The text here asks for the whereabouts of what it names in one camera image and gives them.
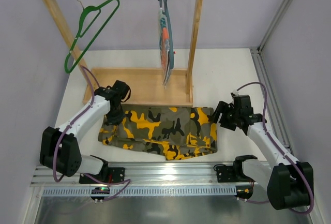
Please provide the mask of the camouflage yellow green trousers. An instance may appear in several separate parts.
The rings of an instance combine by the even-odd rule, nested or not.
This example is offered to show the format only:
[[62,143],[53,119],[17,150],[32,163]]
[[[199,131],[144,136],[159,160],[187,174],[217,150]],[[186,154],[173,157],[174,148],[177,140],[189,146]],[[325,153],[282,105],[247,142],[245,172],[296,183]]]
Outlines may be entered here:
[[217,127],[209,107],[149,107],[126,104],[118,125],[104,120],[98,140],[125,150],[184,160],[216,153]]

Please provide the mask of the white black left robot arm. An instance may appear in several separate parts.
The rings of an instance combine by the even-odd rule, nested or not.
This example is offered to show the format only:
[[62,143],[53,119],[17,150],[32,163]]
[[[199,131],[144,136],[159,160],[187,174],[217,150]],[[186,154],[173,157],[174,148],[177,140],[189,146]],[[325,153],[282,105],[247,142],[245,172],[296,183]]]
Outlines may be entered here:
[[107,125],[121,123],[125,117],[122,103],[130,94],[129,85],[119,80],[113,86],[99,87],[81,112],[59,127],[47,127],[43,131],[39,160],[52,169],[56,182],[76,173],[100,176],[107,172],[107,162],[96,156],[82,155],[79,142],[103,117]]

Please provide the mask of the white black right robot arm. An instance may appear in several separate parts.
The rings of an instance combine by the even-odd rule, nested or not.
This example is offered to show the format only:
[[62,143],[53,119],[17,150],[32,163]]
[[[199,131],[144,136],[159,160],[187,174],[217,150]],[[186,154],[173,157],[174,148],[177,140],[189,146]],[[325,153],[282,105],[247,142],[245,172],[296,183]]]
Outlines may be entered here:
[[213,123],[252,140],[268,165],[254,155],[237,156],[231,166],[216,165],[218,182],[252,182],[262,186],[276,210],[306,206],[313,208],[313,168],[300,162],[277,139],[267,125],[264,113],[255,113],[249,95],[232,95],[233,101],[220,101],[210,117]]

